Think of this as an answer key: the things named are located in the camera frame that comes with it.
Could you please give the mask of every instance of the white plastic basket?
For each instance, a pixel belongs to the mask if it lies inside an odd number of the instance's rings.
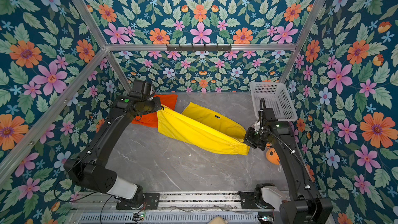
[[[251,99],[256,116],[260,110],[260,100],[264,98],[266,108],[272,108],[279,121],[296,121],[297,113],[285,84],[279,82],[252,82]]]

